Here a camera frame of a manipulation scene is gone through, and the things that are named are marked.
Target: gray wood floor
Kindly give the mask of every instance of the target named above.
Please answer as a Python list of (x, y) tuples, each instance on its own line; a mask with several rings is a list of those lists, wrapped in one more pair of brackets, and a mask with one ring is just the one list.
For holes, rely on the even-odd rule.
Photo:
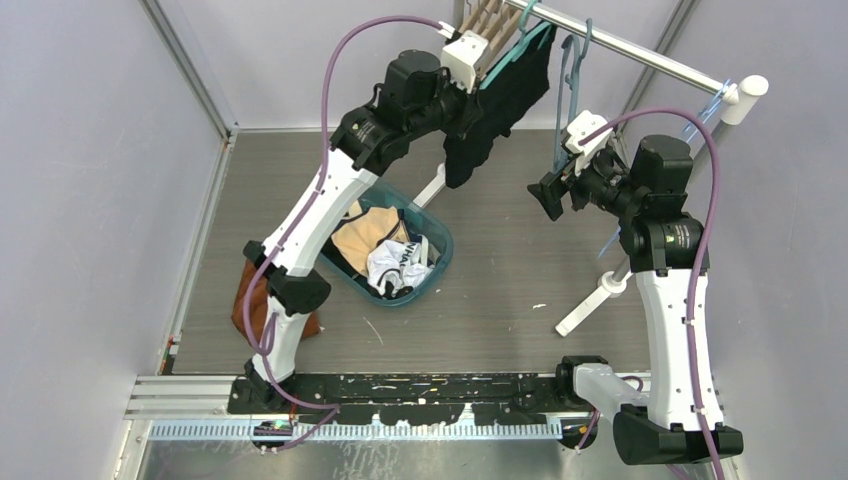
[[(410, 198), (443, 160), (442, 137), (413, 145), (385, 178)], [(319, 163), (317, 133), (238, 137), (177, 355), (176, 373), (241, 373), (251, 355), (229, 315), (250, 239), (285, 218)], [(408, 306), (372, 305), (318, 266), (333, 285), (320, 308), (326, 330), (304, 341), (302, 372), (552, 371), (563, 355), (600, 354), (622, 371), (646, 370), (647, 332), (635, 285), (569, 337), (553, 326), (622, 258), (597, 253), (615, 219), (594, 208), (551, 222), (525, 185), (550, 167), (549, 132), (517, 131), (428, 211), (451, 230), (455, 255), (438, 285)], [(374, 325), (382, 341), (365, 319)]]

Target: wall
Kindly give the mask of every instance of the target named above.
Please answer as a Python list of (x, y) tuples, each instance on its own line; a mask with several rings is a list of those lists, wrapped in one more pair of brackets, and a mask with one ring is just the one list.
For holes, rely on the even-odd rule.
[[(844, 478), (848, 469), (846, 15), (840, 2), (702, 2), (673, 52), (717, 76), (771, 82), (721, 148), (708, 299), (714, 374), (746, 436), (752, 479)], [(643, 106), (697, 110), (708, 99), (666, 78)], [(638, 120), (629, 143), (681, 127)], [(699, 214), (702, 177), (690, 202)]]
[[(375, 17), (412, 14), (450, 22), (454, 0), (398, 2), (346, 0), (160, 0), (204, 81), (242, 128), (300, 128), (320, 125), (320, 89), (327, 60), (339, 39)], [(653, 48), (677, 0), (550, 0), (553, 8)], [(559, 44), (552, 55), (552, 84), (559, 78)], [(443, 39), (424, 26), (382, 25), (358, 36), (342, 54), (330, 99), (330, 124), (365, 103), (383, 80), (386, 65), (405, 49), (438, 54)], [(602, 47), (584, 63), (581, 106), (617, 115), (641, 67)], [(553, 89), (528, 112), (525, 128), (552, 128)]]
[(221, 141), (136, 0), (0, 2), (0, 58), (0, 478), (107, 478)]

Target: black garment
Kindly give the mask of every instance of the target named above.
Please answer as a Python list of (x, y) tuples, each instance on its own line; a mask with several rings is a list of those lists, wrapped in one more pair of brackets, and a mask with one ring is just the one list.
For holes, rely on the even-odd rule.
[(555, 36), (552, 25), (539, 32), (523, 55), (506, 65), (485, 90), (478, 91), (483, 117), (471, 126), (465, 138), (445, 138), (448, 187), (457, 188), (467, 182), (474, 169), (489, 159), (495, 137), (508, 137), (510, 128), (548, 91), (548, 62)]

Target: teal basket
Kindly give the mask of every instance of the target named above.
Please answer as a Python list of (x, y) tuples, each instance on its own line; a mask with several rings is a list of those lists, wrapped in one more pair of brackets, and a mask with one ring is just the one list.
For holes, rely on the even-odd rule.
[(403, 210), (403, 219), (407, 230), (410, 233), (417, 233), (427, 237), (430, 245), (441, 253), (441, 256), (433, 266), (433, 271), (430, 272), (430, 275), (427, 276), (418, 288), (401, 298), (390, 300), (372, 295), (367, 289), (367, 279), (353, 272), (353, 269), (350, 265), (347, 265), (347, 262), (343, 258), (340, 258), (338, 255), (328, 256), (326, 254), (326, 248), (321, 252), (319, 257), (330, 270), (342, 277), (354, 290), (370, 302), (383, 307), (400, 307), (406, 305), (426, 293), (448, 268), (451, 258), (453, 258), (453, 237), (451, 237), (450, 230), (448, 230), (445, 224), (436, 219), (436, 217), (412, 203), (412, 200), (382, 179), (377, 179), (374, 186), (359, 197), (359, 203), (362, 205), (363, 210), (371, 207), (395, 207), (398, 210)]

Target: plastic hanger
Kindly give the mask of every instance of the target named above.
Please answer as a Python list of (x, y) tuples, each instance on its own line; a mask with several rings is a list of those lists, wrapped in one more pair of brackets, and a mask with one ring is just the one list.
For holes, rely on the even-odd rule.
[(527, 31), (527, 17), (530, 16), (530, 11), (533, 10), (533, 6), (538, 2), (539, 0), (530, 0), (527, 2), (527, 7), (521, 14), (521, 19), (518, 22), (518, 30), (521, 32), (521, 37), (518, 39), (518, 43), (506, 52), (492, 70), (489, 71), (489, 74), (486, 75), (486, 79), (483, 80), (483, 83), (480, 85), (481, 90), (485, 90), (508, 64), (516, 61), (519, 57), (521, 57), (521, 55), (524, 55), (524, 52), (527, 51), (527, 47), (530, 45), (530, 42), (536, 38), (539, 33), (549, 31), (548, 27), (551, 26), (549, 22), (541, 22), (533, 30), (529, 32)]

